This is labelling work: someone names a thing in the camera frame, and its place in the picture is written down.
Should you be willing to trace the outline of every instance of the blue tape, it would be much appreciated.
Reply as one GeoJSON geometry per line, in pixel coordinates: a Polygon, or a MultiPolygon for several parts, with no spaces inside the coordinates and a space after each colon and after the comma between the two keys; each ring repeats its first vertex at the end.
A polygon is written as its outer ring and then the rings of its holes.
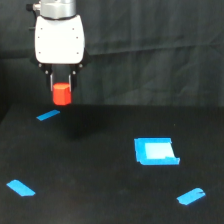
{"type": "Polygon", "coordinates": [[[188,193],[178,197],[177,200],[179,201],[180,204],[189,205],[192,202],[194,202],[204,196],[205,196],[205,193],[202,189],[195,188],[194,190],[189,191],[188,193]]]}
{"type": "Polygon", "coordinates": [[[147,159],[141,160],[142,165],[179,165],[180,158],[170,158],[166,157],[165,159],[147,159]]]}
{"type": "Polygon", "coordinates": [[[32,191],[30,188],[28,188],[18,180],[11,181],[7,184],[7,186],[14,190],[20,196],[33,196],[35,194],[34,191],[32,191]]]}
{"type": "Polygon", "coordinates": [[[46,114],[40,115],[39,117],[37,117],[37,119],[40,121],[43,121],[43,120],[53,117],[54,115],[59,114],[59,113],[60,113],[60,111],[58,111],[58,110],[52,110],[46,114]]]}
{"type": "Polygon", "coordinates": [[[137,140],[147,143],[172,143],[171,138],[137,138],[137,140]]]}
{"type": "Polygon", "coordinates": [[[142,165],[179,165],[180,158],[165,157],[164,159],[148,159],[146,143],[172,143],[170,138],[138,138],[134,139],[136,160],[142,165]]]}

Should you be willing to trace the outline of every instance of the red cube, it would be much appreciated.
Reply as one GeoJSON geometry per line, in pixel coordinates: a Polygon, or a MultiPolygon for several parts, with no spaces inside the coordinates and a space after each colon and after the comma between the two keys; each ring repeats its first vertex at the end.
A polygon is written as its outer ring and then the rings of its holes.
{"type": "Polygon", "coordinates": [[[64,106],[72,102],[69,83],[56,83],[53,87],[54,104],[64,106]]]}

